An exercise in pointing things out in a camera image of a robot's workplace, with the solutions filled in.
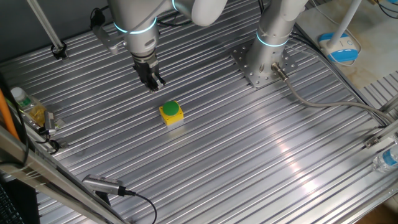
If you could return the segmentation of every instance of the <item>gray cable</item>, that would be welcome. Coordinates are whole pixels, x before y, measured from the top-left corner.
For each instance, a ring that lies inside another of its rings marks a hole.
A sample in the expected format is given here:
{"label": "gray cable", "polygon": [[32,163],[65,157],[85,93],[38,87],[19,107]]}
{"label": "gray cable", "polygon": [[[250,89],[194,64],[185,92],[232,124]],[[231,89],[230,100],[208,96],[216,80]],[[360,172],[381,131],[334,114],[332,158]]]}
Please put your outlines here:
{"label": "gray cable", "polygon": [[114,40],[114,39],[118,39],[120,37],[124,37],[126,35],[129,35],[130,32],[135,31],[135,29],[137,29],[139,26],[143,25],[148,19],[150,19],[155,12],[157,12],[158,9],[160,9],[160,7],[162,7],[162,5],[166,2],[167,0],[163,0],[144,20],[142,20],[140,23],[138,23],[138,25],[136,25],[134,28],[132,28],[131,30],[127,31],[126,33],[120,34],[120,35],[116,35],[114,37],[110,37],[110,40]]}
{"label": "gray cable", "polygon": [[312,103],[309,102],[305,99],[303,99],[293,88],[292,84],[290,83],[289,79],[285,80],[286,85],[288,86],[288,88],[290,88],[291,92],[293,93],[293,95],[300,100],[302,103],[304,103],[305,105],[308,106],[313,106],[313,107],[330,107],[330,106],[341,106],[341,105],[347,105],[347,106],[357,106],[359,108],[363,108],[366,109],[368,111],[372,111],[376,114],[378,114],[379,116],[382,116],[383,118],[386,118],[390,123],[394,122],[394,119],[392,119],[390,116],[388,116],[387,114],[383,113],[382,111],[379,111],[373,107],[370,107],[368,105],[362,104],[362,103],[355,103],[355,102],[334,102],[334,103]]}

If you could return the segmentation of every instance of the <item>blue object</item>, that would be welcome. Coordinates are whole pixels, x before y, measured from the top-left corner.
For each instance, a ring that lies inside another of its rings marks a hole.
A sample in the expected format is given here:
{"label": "blue object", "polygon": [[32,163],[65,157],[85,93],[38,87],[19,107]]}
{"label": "blue object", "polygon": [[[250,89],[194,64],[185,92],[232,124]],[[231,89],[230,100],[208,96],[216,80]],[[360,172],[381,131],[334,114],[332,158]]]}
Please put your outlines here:
{"label": "blue object", "polygon": [[383,153],[383,159],[384,162],[386,162],[386,164],[389,166],[393,166],[397,163],[397,161],[395,161],[394,158],[392,158],[390,150],[387,150],[386,152]]}
{"label": "blue object", "polygon": [[262,40],[260,39],[259,33],[258,33],[258,32],[257,32],[257,38],[260,40],[260,42],[261,42],[262,44],[267,45],[267,46],[270,46],[270,47],[280,47],[280,46],[283,46],[283,45],[285,45],[285,44],[287,43],[287,40],[286,40],[286,42],[284,42],[283,44],[279,44],[279,45],[267,44],[267,43],[265,43],[264,41],[262,41]]}
{"label": "blue object", "polygon": [[[153,22],[148,28],[143,29],[143,30],[131,31],[130,34],[141,34],[141,33],[147,32],[148,30],[150,30],[150,28],[152,28],[152,27],[156,24],[156,21],[157,21],[157,17],[155,17],[154,22]],[[113,23],[113,24],[114,24],[114,26],[115,26],[118,30],[120,30],[121,32],[127,33],[126,30],[124,30],[124,29],[118,27],[118,26],[116,25],[116,23]]]}
{"label": "blue object", "polygon": [[334,33],[323,34],[319,37],[321,47],[325,49],[327,57],[332,62],[349,62],[358,58],[358,50],[351,41],[349,35],[343,33],[340,37],[340,44],[328,47],[325,43],[333,37]]}
{"label": "blue object", "polygon": [[[322,34],[322,35],[319,37],[319,40],[318,40],[318,41],[330,40],[331,37],[333,37],[333,34],[334,34],[334,33]],[[343,35],[341,35],[341,37],[348,37],[348,35],[345,34],[345,33],[343,33]]]}
{"label": "blue object", "polygon": [[[358,58],[358,51],[355,49],[346,49],[333,52],[330,55],[333,56],[333,58],[336,59],[337,62],[348,62]],[[332,62],[335,62],[335,60],[330,55],[328,55],[328,58]]]}

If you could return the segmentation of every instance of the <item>floor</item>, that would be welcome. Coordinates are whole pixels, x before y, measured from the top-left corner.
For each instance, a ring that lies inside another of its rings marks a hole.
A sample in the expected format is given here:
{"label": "floor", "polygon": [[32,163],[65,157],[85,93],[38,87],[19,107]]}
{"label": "floor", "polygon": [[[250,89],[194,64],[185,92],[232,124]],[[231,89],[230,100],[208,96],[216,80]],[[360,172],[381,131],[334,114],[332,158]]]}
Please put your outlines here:
{"label": "floor", "polygon": [[389,210],[385,205],[377,206],[356,224],[397,224],[398,214]]}

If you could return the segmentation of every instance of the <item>green cap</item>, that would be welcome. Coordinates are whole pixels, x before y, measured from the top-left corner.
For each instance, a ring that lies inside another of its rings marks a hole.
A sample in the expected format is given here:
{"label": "green cap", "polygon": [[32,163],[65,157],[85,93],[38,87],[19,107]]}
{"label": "green cap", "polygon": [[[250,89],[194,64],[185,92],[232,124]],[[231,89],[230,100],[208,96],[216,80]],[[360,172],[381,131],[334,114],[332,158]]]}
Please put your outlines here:
{"label": "green cap", "polygon": [[176,115],[179,109],[180,107],[178,106],[178,103],[176,103],[175,101],[169,101],[163,105],[163,113],[165,113],[167,116]]}

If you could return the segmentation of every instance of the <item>metal mounting plate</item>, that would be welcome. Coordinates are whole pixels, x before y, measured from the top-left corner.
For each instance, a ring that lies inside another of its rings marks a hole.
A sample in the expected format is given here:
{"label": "metal mounting plate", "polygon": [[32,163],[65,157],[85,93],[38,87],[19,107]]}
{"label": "metal mounting plate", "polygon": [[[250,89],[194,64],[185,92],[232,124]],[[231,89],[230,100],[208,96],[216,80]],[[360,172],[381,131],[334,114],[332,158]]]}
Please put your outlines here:
{"label": "metal mounting plate", "polygon": [[[238,45],[232,50],[232,57],[235,59],[236,64],[243,71],[245,77],[251,82],[251,84],[256,88],[262,88],[274,80],[279,79],[276,73],[260,73],[257,69],[250,68],[246,62],[246,54],[250,47],[252,46],[252,41],[246,42],[244,44]],[[280,67],[286,74],[294,72],[297,69],[297,64],[292,59],[292,57],[284,50],[282,57],[282,65]]]}

